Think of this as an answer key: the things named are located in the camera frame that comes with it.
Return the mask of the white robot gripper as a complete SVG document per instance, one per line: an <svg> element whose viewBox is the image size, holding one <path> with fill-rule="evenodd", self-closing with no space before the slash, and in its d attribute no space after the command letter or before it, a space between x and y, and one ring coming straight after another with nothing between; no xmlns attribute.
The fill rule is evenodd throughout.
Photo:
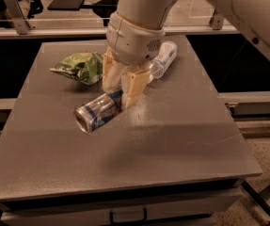
<svg viewBox="0 0 270 226"><path fill-rule="evenodd" d="M145 63L155 58L164 41L163 29L153 30L133 24L117 12L110 16L103 54L103 91L112 93L122 89L122 106L134 106L147 86L151 70Z"/></svg>

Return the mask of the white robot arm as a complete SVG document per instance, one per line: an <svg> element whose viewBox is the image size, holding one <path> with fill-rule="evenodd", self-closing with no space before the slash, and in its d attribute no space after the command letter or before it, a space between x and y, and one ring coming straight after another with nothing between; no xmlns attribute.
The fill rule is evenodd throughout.
<svg viewBox="0 0 270 226"><path fill-rule="evenodd" d="M270 0L204 0L270 61ZM122 104L134 105L147 85L146 63L164 39L164 24L179 0L119 0L110 15L106 39L112 63L103 70L103 89L126 93Z"/></svg>

